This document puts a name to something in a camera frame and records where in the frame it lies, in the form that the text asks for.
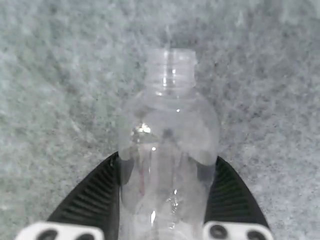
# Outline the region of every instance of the white plastic part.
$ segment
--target white plastic part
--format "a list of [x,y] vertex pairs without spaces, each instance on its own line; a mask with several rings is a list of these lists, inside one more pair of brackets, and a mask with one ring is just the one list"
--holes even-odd
[[[41,237],[46,231],[56,231],[55,238]],[[22,229],[15,240],[77,240],[91,235],[90,240],[104,240],[103,232],[97,227],[81,226],[49,221],[40,221]]]
[[[226,235],[214,237],[211,233],[213,226],[223,227]],[[259,233],[262,237],[250,238],[250,232]],[[274,237],[268,228],[260,224],[209,221],[203,227],[203,240],[274,240]]]

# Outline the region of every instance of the plastic bottle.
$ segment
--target plastic bottle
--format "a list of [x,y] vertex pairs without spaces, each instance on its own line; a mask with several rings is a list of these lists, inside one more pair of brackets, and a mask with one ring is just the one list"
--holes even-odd
[[195,90],[196,54],[154,49],[145,89],[119,118],[122,240],[199,240],[214,179],[219,124]]

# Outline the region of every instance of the black rubber pad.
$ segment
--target black rubber pad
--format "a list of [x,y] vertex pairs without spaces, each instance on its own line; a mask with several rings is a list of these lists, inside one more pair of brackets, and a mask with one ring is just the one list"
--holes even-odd
[[100,228],[106,240],[119,231],[118,153],[90,172],[62,201],[48,221]]
[[254,196],[233,167],[218,157],[204,222],[261,224],[269,228]]
[[[100,163],[62,201],[48,221],[100,228],[105,240],[118,240],[118,153]],[[268,227],[256,200],[230,164],[218,157],[204,222],[256,223]]]

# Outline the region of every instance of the bottle mouth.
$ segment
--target bottle mouth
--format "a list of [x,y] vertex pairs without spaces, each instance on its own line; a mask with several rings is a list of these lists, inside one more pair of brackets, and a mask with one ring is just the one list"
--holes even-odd
[[166,89],[196,85],[196,52],[185,48],[156,48],[147,55],[147,84]]
[[154,48],[148,51],[148,64],[152,65],[188,65],[197,63],[196,52],[187,48]]

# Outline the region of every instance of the bottle neck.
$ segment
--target bottle neck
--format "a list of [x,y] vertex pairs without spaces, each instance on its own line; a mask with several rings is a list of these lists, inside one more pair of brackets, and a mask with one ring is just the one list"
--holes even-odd
[[196,85],[196,54],[187,49],[154,49],[147,60],[147,88],[159,96],[180,95]]

